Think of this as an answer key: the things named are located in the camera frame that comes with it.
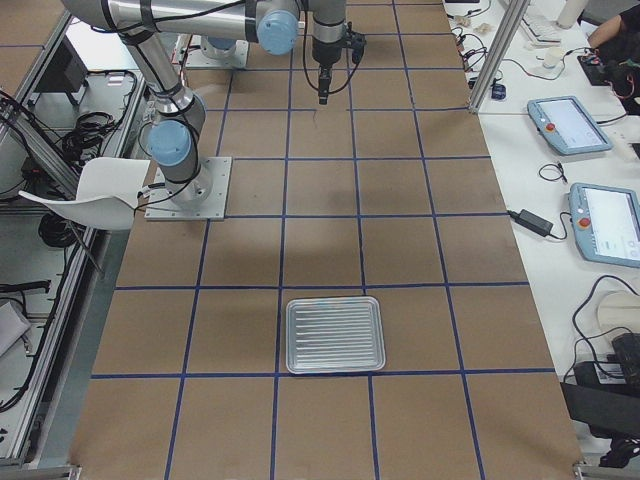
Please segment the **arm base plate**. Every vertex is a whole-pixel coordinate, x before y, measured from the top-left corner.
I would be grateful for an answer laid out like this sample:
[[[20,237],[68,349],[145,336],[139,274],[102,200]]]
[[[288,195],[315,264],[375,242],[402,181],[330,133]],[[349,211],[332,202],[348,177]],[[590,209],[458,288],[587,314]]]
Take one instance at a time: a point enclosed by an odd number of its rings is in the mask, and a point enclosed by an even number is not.
[[[223,221],[226,214],[231,157],[203,157],[198,175],[187,185],[165,181],[159,167],[154,182],[165,186],[153,189],[144,217],[149,221]]]
[[[205,70],[242,70],[246,68],[249,43],[245,40],[216,39],[194,36],[186,57],[186,67]]]

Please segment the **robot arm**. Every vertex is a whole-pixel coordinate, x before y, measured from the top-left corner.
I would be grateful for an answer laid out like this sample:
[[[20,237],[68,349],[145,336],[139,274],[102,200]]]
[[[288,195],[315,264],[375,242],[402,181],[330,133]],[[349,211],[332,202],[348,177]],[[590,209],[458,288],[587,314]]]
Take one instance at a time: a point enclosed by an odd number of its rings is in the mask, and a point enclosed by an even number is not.
[[[198,152],[206,118],[204,104],[183,84],[157,34],[136,29],[119,38],[155,100],[156,120],[147,145],[164,175],[167,198],[181,210],[193,210],[211,190],[210,175],[201,166]]]
[[[312,15],[313,58],[319,64],[319,102],[325,104],[332,68],[353,46],[344,1],[65,1],[76,18],[125,44],[162,114],[186,111],[193,94],[182,84],[159,39],[161,32],[257,43],[272,55],[292,50],[299,19]]]

